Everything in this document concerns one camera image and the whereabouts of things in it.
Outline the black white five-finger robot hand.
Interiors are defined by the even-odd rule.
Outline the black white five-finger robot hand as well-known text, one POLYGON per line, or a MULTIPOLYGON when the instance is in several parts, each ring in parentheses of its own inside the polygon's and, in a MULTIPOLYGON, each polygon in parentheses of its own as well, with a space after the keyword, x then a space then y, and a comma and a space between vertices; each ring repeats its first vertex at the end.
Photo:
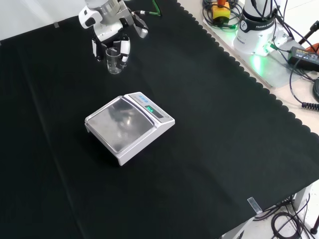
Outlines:
POLYGON ((104 60, 110 50, 118 57, 115 67, 120 70, 126 67, 131 49, 125 29, 133 26, 140 38, 145 38, 149 30, 145 22, 123 1, 116 7, 107 4, 97 8, 85 6, 78 17, 84 29, 93 28, 92 47, 95 58, 98 61, 104 60))

